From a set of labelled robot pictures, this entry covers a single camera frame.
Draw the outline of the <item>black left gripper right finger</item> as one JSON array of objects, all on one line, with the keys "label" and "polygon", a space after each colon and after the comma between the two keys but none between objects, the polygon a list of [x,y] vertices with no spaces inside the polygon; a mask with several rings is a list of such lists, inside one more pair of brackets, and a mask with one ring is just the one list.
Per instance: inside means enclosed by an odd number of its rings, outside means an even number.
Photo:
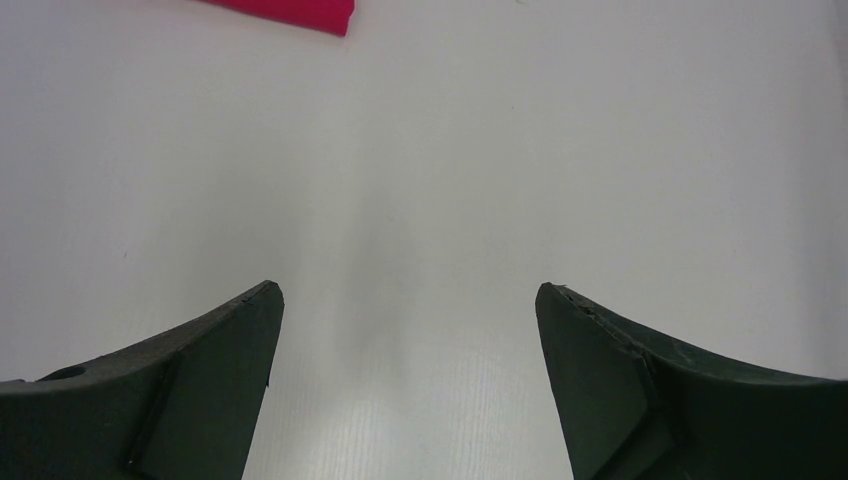
[{"label": "black left gripper right finger", "polygon": [[734,360],[541,285],[537,325],[577,479],[843,479],[847,384]]}]

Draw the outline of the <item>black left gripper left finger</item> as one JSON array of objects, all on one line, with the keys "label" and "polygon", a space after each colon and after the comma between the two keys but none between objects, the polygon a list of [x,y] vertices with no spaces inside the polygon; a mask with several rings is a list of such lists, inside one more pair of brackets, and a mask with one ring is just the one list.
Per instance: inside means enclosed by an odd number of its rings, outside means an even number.
[{"label": "black left gripper left finger", "polygon": [[3,382],[2,477],[240,478],[283,312],[265,281],[121,350]]}]

